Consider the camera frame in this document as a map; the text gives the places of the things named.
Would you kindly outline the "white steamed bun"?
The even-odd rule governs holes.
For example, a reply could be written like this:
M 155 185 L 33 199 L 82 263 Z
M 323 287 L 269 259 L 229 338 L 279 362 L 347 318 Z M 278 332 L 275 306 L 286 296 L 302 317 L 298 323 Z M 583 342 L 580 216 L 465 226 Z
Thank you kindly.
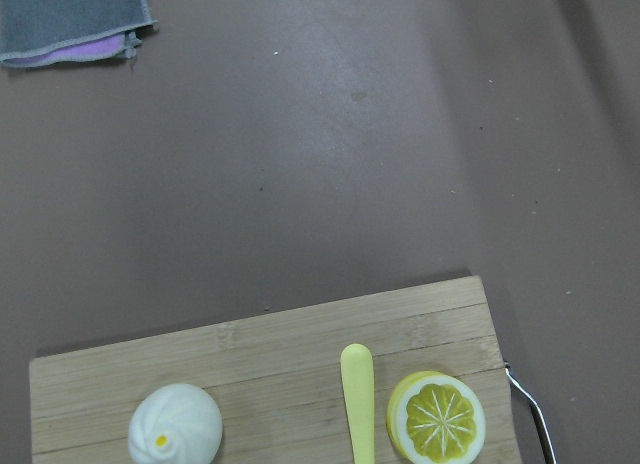
M 210 464 L 218 453 L 223 419 L 216 401 L 186 383 L 163 386 L 134 411 L 128 451 L 135 463 Z

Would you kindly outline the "thick lemon half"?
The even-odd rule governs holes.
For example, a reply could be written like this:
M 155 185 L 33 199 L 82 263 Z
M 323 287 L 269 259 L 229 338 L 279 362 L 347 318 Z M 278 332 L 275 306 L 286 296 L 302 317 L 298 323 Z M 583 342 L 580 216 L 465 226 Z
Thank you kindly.
M 472 463 L 486 438 L 486 417 L 475 392 L 436 371 L 404 377 L 393 389 L 386 426 L 395 450 L 411 463 Z

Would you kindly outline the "grey folded cloth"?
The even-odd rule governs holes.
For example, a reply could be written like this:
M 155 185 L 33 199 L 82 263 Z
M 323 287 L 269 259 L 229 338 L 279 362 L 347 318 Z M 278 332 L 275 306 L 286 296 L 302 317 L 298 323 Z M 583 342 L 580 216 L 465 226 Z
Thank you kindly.
M 147 0 L 1 0 L 1 64 L 130 59 L 155 24 Z

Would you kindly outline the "yellow plastic knife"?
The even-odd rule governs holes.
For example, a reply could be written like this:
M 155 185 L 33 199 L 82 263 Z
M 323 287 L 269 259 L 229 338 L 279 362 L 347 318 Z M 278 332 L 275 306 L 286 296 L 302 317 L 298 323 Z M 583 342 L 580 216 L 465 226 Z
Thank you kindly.
M 343 397 L 355 463 L 375 462 L 375 380 L 370 350 L 359 343 L 340 355 Z

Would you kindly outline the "bamboo cutting board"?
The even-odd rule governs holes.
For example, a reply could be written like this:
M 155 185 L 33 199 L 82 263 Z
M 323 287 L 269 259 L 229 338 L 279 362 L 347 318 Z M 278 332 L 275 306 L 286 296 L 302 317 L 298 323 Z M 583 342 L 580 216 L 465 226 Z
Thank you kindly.
M 397 463 L 386 431 L 390 394 L 436 370 L 465 382 L 487 419 L 482 463 L 521 459 L 511 392 L 482 281 L 464 277 L 34 359 L 29 366 L 36 463 L 126 463 L 138 404 L 171 383 L 217 401 L 220 463 L 349 463 L 339 357 L 373 356 L 376 459 Z

